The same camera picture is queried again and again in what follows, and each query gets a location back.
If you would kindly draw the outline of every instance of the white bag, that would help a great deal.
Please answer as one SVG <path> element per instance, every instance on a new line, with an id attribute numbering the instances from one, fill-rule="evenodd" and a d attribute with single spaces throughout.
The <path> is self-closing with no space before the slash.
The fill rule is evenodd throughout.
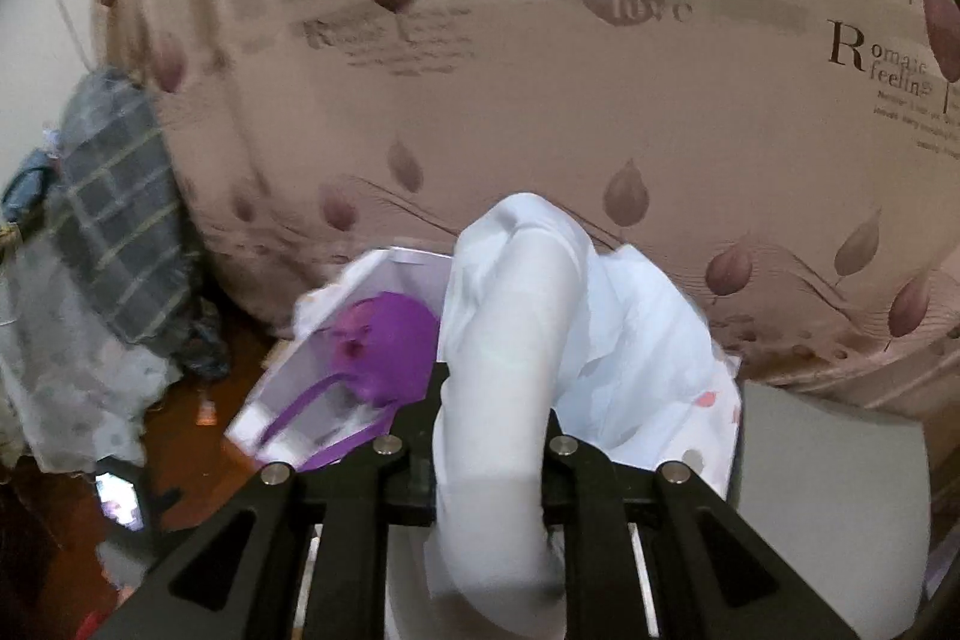
<path id="1" fill-rule="evenodd" d="M 323 327 L 354 302 L 380 292 L 411 296 L 439 316 L 449 273 L 449 256 L 402 247 L 371 250 L 345 266 L 336 282 L 301 296 L 294 314 L 294 341 L 253 386 L 227 428 L 227 438 L 260 463 L 285 461 L 295 468 L 304 465 L 318 452 L 318 434 L 331 428 L 331 418 L 344 416 L 341 399 L 325 394 L 268 442 L 261 445 L 260 439 L 282 410 L 328 374 L 320 336 Z M 344 417 L 340 423 L 344 426 L 340 434 L 347 437 L 368 421 L 350 422 Z"/>

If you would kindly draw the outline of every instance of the white wall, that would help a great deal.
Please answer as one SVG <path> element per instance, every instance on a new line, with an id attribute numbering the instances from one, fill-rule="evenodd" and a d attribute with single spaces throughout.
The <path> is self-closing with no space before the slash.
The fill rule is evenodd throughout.
<path id="1" fill-rule="evenodd" d="M 64 2 L 90 54 L 90 0 Z M 54 0 L 0 0 L 0 190 L 84 73 Z"/>

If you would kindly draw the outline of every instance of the metal screw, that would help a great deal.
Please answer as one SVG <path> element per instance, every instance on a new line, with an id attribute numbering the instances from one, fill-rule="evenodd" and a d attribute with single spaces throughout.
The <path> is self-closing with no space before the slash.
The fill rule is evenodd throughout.
<path id="1" fill-rule="evenodd" d="M 573 453 L 577 452 L 577 440 L 566 434 L 560 434 L 550 440 L 550 450 L 557 456 L 573 456 Z"/>
<path id="2" fill-rule="evenodd" d="M 661 475 L 666 482 L 672 482 L 676 485 L 690 480 L 690 468 L 683 461 L 667 461 L 661 464 Z"/>
<path id="3" fill-rule="evenodd" d="M 267 464 L 260 471 L 260 480 L 266 483 L 266 485 L 280 485 L 282 482 L 287 482 L 289 477 L 294 474 L 294 471 L 290 468 L 289 464 L 284 464 L 282 461 L 274 461 L 272 464 Z"/>
<path id="4" fill-rule="evenodd" d="M 392 456 L 394 453 L 400 453 L 402 448 L 403 440 L 393 434 L 381 434 L 373 440 L 373 450 L 380 456 Z"/>

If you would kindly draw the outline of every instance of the wooden floor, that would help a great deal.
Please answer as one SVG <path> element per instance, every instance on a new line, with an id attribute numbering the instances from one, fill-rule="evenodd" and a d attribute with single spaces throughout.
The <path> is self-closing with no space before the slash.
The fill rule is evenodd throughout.
<path id="1" fill-rule="evenodd" d="M 217 407 L 217 425 L 196 425 L 199 386 L 191 380 L 172 386 L 162 407 L 146 418 L 144 441 L 155 488 L 163 491 L 178 486 L 184 492 L 184 499 L 164 516 L 168 528 L 196 525 L 208 518 L 251 476 L 251 467 L 224 448 L 223 432 L 259 378 L 260 362 L 271 340 L 238 311 L 229 311 L 224 323 L 233 370 L 210 392 Z M 24 622 L 30 624 L 26 637 L 69 640 L 86 614 L 107 611 L 116 599 L 94 554 L 103 538 L 104 520 L 93 487 L 82 477 L 44 475 L 29 458 L 22 458 L 7 488 L 16 490 L 18 504 L 42 519 L 47 531 L 40 524 L 31 524 L 30 534 L 46 537 L 40 548 L 52 552 L 40 593 L 17 606 Z M 30 553 L 37 548 L 4 546 L 6 557 L 3 550 L 0 557 L 6 560 L 0 560 L 0 567 L 6 577 L 16 581 L 37 569 L 35 554 Z M 0 600 L 3 598 L 0 581 Z M 0 637 L 13 640 L 5 629 L 0 626 Z"/>

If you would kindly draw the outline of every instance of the red object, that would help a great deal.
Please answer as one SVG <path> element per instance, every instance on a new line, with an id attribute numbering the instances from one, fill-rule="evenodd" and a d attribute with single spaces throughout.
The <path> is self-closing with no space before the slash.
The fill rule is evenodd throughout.
<path id="1" fill-rule="evenodd" d="M 107 616 L 109 616 L 109 613 L 102 613 L 99 610 L 88 613 L 80 624 L 80 628 L 77 629 L 77 633 L 73 636 L 73 640 L 89 640 L 90 637 L 93 637 L 93 633 L 101 627 L 101 624 L 107 621 Z"/>
<path id="2" fill-rule="evenodd" d="M 693 401 L 693 404 L 697 405 L 698 408 L 712 408 L 716 401 L 716 391 L 704 391 Z"/>

